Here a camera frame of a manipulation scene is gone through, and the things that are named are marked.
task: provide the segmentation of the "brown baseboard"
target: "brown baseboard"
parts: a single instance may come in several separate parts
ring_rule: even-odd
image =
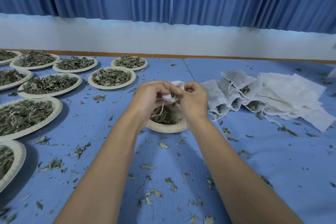
[[[29,50],[12,50],[20,51],[27,54]],[[306,61],[320,64],[336,64],[336,60],[315,60],[315,59],[275,59],[275,58],[253,58],[253,57],[227,57],[227,56],[198,56],[198,55],[172,55],[172,54],[141,54],[141,53],[117,53],[117,52],[79,52],[79,51],[52,51],[60,56],[93,56],[93,57],[121,57],[124,54],[139,56],[143,58],[168,58],[168,59],[187,59],[187,58],[202,58],[202,59],[245,59],[245,60],[274,60],[274,61]]]

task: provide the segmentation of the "pile of tea bags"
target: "pile of tea bags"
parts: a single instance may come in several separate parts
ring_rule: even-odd
[[[335,120],[318,101],[326,88],[297,74],[259,73],[254,78],[232,70],[221,75],[222,79],[201,83],[209,111],[220,116],[244,105],[251,112],[284,120],[302,117],[322,132]]]

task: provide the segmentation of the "person's left hand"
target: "person's left hand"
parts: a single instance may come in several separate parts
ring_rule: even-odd
[[[163,104],[163,100],[156,99],[162,98],[162,95],[167,95],[171,92],[176,95],[181,94],[181,90],[169,82],[145,82],[139,86],[127,110],[136,112],[137,116],[141,119],[141,123],[146,124],[153,110]]]

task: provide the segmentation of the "white plate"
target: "white plate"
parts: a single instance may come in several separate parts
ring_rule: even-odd
[[[116,66],[116,60],[120,60],[120,59],[121,59],[121,57],[112,60],[112,62],[111,62],[111,67],[122,67],[122,66]],[[145,68],[147,65],[148,65],[148,62],[147,62],[147,60],[145,60],[145,64],[144,64],[143,66],[141,66],[141,67],[136,67],[136,68],[129,68],[129,69],[131,69],[132,71],[137,71],[137,70],[140,70],[140,69]]]
[[[46,67],[50,67],[52,66],[53,64],[55,64],[56,62],[60,61],[61,58],[56,55],[56,54],[52,54],[52,53],[48,53],[49,55],[53,56],[56,58],[55,61],[51,62],[51,63],[48,63],[48,64],[45,64],[45,65],[42,65],[42,66],[35,66],[35,67],[22,67],[20,66],[20,59],[15,59],[13,60],[9,66],[11,68],[14,68],[14,69],[26,69],[26,70],[37,70],[37,69],[43,69],[43,68],[46,68]]]
[[[21,99],[17,99],[17,100],[13,100],[13,101],[4,103],[4,104],[0,105],[0,109],[4,106],[16,104],[16,103],[19,103],[23,100],[26,100],[26,98],[21,98]],[[40,98],[40,99],[29,99],[29,100],[35,101],[35,102],[40,102],[40,101],[46,102],[46,101],[49,100],[52,103],[52,109],[53,109],[51,115],[49,115],[46,119],[44,119],[40,123],[38,123],[34,126],[31,126],[30,128],[26,128],[24,130],[21,130],[19,132],[12,133],[12,134],[9,134],[9,135],[6,135],[6,136],[0,136],[0,142],[13,140],[13,139],[28,135],[32,132],[35,132],[36,130],[44,127],[49,122],[51,122],[53,119],[55,119],[57,117],[57,115],[60,114],[60,112],[62,110],[62,107],[63,107],[62,102],[60,100],[58,100],[57,98]]]
[[[102,86],[102,85],[98,85],[98,84],[95,84],[92,80],[92,74],[94,74],[95,72],[97,72],[98,70],[100,69],[104,69],[104,70],[108,70],[108,69],[115,69],[115,70],[123,70],[125,72],[130,72],[131,73],[131,79],[128,81],[128,82],[125,82],[123,84],[120,84],[118,86]],[[89,84],[92,86],[92,87],[95,87],[97,89],[102,89],[102,90],[114,90],[114,89],[119,89],[119,88],[122,88],[122,87],[125,87],[127,85],[130,85],[132,82],[134,82],[134,80],[136,79],[137,75],[134,73],[134,71],[132,71],[131,69],[129,68],[126,68],[126,67],[104,67],[104,68],[100,68],[94,72],[92,72],[89,76],[89,78],[87,79],[87,81],[89,82]]]
[[[60,75],[60,76],[68,75],[69,77],[76,77],[76,78],[78,78],[78,81],[73,86],[71,86],[69,88],[66,88],[65,90],[56,91],[56,92],[53,92],[53,93],[48,93],[48,94],[28,94],[26,92],[18,92],[18,95],[21,96],[21,97],[23,97],[23,98],[47,98],[47,97],[55,97],[55,96],[59,96],[59,95],[65,94],[65,93],[67,93],[69,91],[72,91],[73,89],[75,89],[78,86],[80,86],[80,84],[83,81],[83,79],[79,75],[77,75],[77,74],[71,74],[71,73],[48,74],[48,75],[40,76],[40,78],[47,77],[47,76],[50,76],[50,75]],[[18,91],[19,90],[23,90],[23,86],[25,84],[27,84],[27,83],[25,82],[24,84],[22,84],[18,88]]]
[[[0,61],[0,65],[6,65],[6,64],[9,64],[11,63],[13,60],[16,60],[18,59],[19,57],[21,57],[23,54],[21,52],[14,52],[17,56],[15,58],[12,58],[12,59],[6,59],[6,60],[3,60],[3,61]]]
[[[85,68],[81,68],[81,69],[76,69],[76,70],[63,70],[63,69],[60,69],[60,68],[57,67],[57,63],[61,62],[61,60],[60,60],[56,64],[54,64],[52,66],[52,68],[55,71],[60,72],[60,73],[80,73],[80,72],[84,72],[84,71],[90,70],[90,69],[94,68],[96,65],[98,65],[98,61],[96,59],[89,58],[89,57],[85,57],[85,58],[87,58],[87,59],[93,59],[94,60],[94,64],[91,65],[91,66],[89,66],[89,67],[85,67]]]
[[[184,130],[187,130],[187,120],[181,110],[181,107],[179,104],[176,104],[175,108],[175,119],[181,119],[183,118],[181,121],[177,122],[174,125],[164,125],[164,124],[160,124],[160,123],[156,123],[152,120],[148,120],[146,127],[157,131],[157,132],[161,132],[161,133],[177,133],[177,132],[181,132]]]
[[[33,73],[29,70],[23,70],[23,69],[17,69],[17,71],[21,74],[24,74],[26,75],[26,77],[22,78],[21,80],[19,81],[16,81],[16,82],[13,82],[13,83],[10,83],[10,84],[6,84],[6,85],[3,85],[3,86],[0,86],[0,91],[1,90],[6,90],[6,89],[10,89],[10,88],[14,88],[16,86],[19,86],[20,84],[23,84],[24,82],[28,81],[30,78],[33,77]]]
[[[2,142],[0,145],[7,146],[10,148],[14,153],[14,161],[12,166],[8,170],[7,174],[0,180],[0,193],[3,191],[4,188],[14,179],[15,175],[20,171],[23,162],[26,158],[26,148],[25,146],[17,141],[7,141]]]

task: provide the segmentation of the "hand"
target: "hand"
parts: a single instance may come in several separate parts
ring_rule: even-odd
[[[197,82],[186,82],[181,91],[180,105],[188,122],[195,118],[208,118],[208,94]]]
[[[145,126],[153,110],[163,104],[163,100],[156,99],[171,92],[180,95],[182,90],[165,81],[145,82],[139,86],[127,111],[135,112],[141,121],[141,125]]]

